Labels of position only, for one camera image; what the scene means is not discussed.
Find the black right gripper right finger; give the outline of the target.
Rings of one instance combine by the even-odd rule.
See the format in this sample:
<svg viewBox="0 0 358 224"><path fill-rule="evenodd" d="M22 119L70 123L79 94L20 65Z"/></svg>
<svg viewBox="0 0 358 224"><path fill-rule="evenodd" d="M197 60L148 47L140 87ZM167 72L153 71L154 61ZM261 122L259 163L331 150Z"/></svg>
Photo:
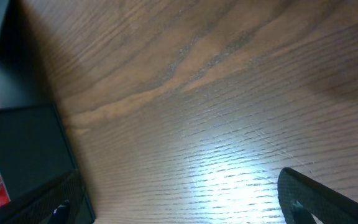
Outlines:
<svg viewBox="0 0 358 224"><path fill-rule="evenodd" d="M285 167L277 182L278 201L287 223L358 223L358 203Z"/></svg>

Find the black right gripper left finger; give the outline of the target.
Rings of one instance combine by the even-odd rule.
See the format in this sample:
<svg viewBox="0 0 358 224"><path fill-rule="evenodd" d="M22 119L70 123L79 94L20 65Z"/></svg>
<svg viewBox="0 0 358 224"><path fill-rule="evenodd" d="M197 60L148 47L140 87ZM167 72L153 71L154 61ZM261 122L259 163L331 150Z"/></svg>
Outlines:
<svg viewBox="0 0 358 224"><path fill-rule="evenodd" d="M77 170L0 207L0 224L74 223L81 210L85 186Z"/></svg>

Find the red snack bag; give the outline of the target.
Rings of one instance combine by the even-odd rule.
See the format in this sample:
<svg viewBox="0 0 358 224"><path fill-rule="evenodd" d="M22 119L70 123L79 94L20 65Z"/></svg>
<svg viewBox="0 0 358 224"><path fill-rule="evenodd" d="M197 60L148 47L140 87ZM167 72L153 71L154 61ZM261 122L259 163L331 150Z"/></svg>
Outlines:
<svg viewBox="0 0 358 224"><path fill-rule="evenodd" d="M0 207L9 203L9 202L10 202L10 198L7 194L6 188L4 186L2 178L0 176Z"/></svg>

